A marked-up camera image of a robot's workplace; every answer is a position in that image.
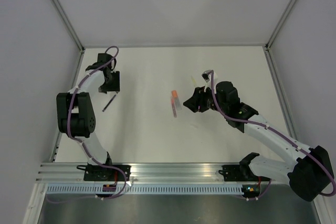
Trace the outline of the purple ink refill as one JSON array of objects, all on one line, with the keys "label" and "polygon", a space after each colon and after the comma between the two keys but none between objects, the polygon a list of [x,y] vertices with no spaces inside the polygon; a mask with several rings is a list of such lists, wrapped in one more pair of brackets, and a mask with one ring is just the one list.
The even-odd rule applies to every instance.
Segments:
[{"label": "purple ink refill", "polygon": [[109,102],[105,105],[105,107],[102,109],[102,112],[105,112],[106,109],[110,106],[110,104],[114,101],[116,98],[117,94],[113,95],[113,97],[109,100]]}]

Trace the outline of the orange highlighter pen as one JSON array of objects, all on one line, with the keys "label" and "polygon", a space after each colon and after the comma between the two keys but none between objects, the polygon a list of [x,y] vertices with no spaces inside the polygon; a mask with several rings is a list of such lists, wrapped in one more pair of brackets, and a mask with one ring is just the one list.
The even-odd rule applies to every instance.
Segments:
[{"label": "orange highlighter pen", "polygon": [[172,98],[173,98],[173,102],[174,102],[176,110],[180,111],[182,109],[182,107],[181,107],[181,103],[180,103],[177,91],[176,90],[172,90],[171,94],[172,94]]}]

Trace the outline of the red pink pen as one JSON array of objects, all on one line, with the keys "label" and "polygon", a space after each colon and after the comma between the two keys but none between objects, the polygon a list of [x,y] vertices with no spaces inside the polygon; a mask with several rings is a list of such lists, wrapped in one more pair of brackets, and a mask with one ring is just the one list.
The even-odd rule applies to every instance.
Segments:
[{"label": "red pink pen", "polygon": [[171,102],[173,116],[174,118],[177,118],[177,112],[176,112],[176,107],[175,107],[175,102],[174,102],[173,97],[170,98],[170,102]]}]

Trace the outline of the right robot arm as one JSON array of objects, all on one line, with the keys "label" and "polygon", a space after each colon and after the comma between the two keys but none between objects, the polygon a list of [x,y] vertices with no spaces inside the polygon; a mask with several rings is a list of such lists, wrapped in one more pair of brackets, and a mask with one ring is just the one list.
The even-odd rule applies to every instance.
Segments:
[{"label": "right robot arm", "polygon": [[269,126],[257,110],[240,101],[231,82],[197,87],[183,105],[194,113],[207,110],[221,113],[231,127],[255,138],[281,157],[281,161],[275,161],[250,153],[239,163],[239,174],[244,180],[256,176],[275,180],[288,185],[305,201],[313,201],[324,194],[329,184],[335,184],[326,149],[319,145],[312,148]]}]

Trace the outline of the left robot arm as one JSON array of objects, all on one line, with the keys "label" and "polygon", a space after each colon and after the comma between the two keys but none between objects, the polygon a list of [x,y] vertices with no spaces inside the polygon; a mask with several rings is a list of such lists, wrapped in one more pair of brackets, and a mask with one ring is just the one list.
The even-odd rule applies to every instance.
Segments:
[{"label": "left robot arm", "polygon": [[60,132],[75,141],[85,153],[88,164],[97,166],[96,175],[103,181],[114,175],[112,160],[95,133],[97,119],[92,105],[98,94],[120,92],[120,72],[115,71],[117,60],[106,52],[85,69],[85,75],[68,92],[56,96],[57,122]]}]

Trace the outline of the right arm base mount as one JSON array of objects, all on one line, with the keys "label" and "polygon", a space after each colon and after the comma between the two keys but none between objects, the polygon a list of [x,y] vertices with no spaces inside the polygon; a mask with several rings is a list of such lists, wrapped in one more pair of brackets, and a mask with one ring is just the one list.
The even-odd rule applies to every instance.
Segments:
[{"label": "right arm base mount", "polygon": [[258,177],[252,173],[248,166],[239,164],[223,165],[218,173],[223,176],[225,182],[268,182],[269,178]]}]

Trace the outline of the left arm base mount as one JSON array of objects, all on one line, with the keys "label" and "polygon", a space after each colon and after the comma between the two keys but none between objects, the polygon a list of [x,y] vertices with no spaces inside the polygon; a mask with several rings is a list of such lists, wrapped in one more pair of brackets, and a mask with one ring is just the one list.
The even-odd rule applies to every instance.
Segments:
[{"label": "left arm base mount", "polygon": [[129,181],[130,165],[115,165],[116,169],[103,168],[98,165],[86,165],[83,180],[87,182],[124,182]]}]

